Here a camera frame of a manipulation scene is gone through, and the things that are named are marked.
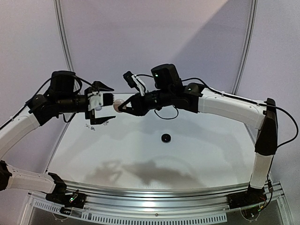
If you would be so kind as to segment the pink earbud charging case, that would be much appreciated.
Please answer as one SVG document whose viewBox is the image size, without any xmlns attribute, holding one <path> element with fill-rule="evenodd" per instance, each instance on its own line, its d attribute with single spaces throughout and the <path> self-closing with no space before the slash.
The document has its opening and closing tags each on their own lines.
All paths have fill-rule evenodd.
<svg viewBox="0 0 300 225">
<path fill-rule="evenodd" d="M 113 103 L 113 108 L 116 112 L 121 113 L 121 111 L 119 110 L 119 106 L 122 105 L 124 103 L 123 99 L 116 99 Z"/>
</svg>

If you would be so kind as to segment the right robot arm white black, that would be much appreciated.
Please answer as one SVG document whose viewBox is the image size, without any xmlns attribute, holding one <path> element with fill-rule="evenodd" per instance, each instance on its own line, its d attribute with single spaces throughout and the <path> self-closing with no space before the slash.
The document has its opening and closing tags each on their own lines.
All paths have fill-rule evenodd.
<svg viewBox="0 0 300 225">
<path fill-rule="evenodd" d="M 260 198 L 270 172 L 273 157 L 278 148 L 278 120 L 275 101 L 268 98 L 258 102 L 241 98 L 210 88 L 204 82 L 183 85 L 174 64 L 162 64 L 151 69 L 156 90 L 148 92 L 139 75 L 130 71 L 123 75 L 131 88 L 139 92 L 126 101 L 116 100 L 117 112 L 144 116 L 150 110 L 165 106 L 193 113 L 209 113 L 236 120 L 258 130 L 255 142 L 255 160 L 248 185 L 242 200 L 253 204 Z"/>
</svg>

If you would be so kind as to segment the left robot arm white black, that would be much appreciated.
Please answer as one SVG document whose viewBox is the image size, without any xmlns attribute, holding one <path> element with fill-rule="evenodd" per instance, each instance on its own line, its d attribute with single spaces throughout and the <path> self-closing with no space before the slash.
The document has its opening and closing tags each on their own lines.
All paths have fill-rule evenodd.
<svg viewBox="0 0 300 225">
<path fill-rule="evenodd" d="M 52 118 L 66 113 L 84 113 L 91 125 L 111 119 L 95 117 L 95 111 L 114 103 L 113 88 L 100 81 L 90 83 L 71 71 L 55 71 L 46 81 L 44 94 L 36 92 L 24 106 L 0 127 L 0 156 L 5 154 L 31 131 Z M 0 161 L 0 189 L 25 189 L 51 194 L 59 203 L 66 203 L 70 194 L 65 182 L 55 173 L 34 173 Z"/>
</svg>

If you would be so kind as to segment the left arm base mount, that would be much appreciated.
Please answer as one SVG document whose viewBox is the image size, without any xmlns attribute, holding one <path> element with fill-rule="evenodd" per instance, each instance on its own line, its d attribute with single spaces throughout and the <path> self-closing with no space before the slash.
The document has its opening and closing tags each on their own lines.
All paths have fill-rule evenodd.
<svg viewBox="0 0 300 225">
<path fill-rule="evenodd" d="M 49 202 L 62 205 L 59 213 L 70 215 L 72 209 L 83 209 L 86 202 L 87 195 L 79 192 L 79 189 L 69 193 L 58 193 L 57 191 L 46 194 L 45 199 Z"/>
</svg>

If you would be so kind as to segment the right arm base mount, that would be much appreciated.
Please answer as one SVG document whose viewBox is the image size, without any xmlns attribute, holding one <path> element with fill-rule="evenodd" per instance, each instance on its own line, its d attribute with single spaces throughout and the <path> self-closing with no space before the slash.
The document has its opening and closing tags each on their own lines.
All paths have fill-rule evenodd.
<svg viewBox="0 0 300 225">
<path fill-rule="evenodd" d="M 267 200 L 267 196 L 263 188 L 256 189 L 248 187 L 245 191 L 228 194 L 226 199 L 229 208 L 236 209 L 265 202 Z"/>
</svg>

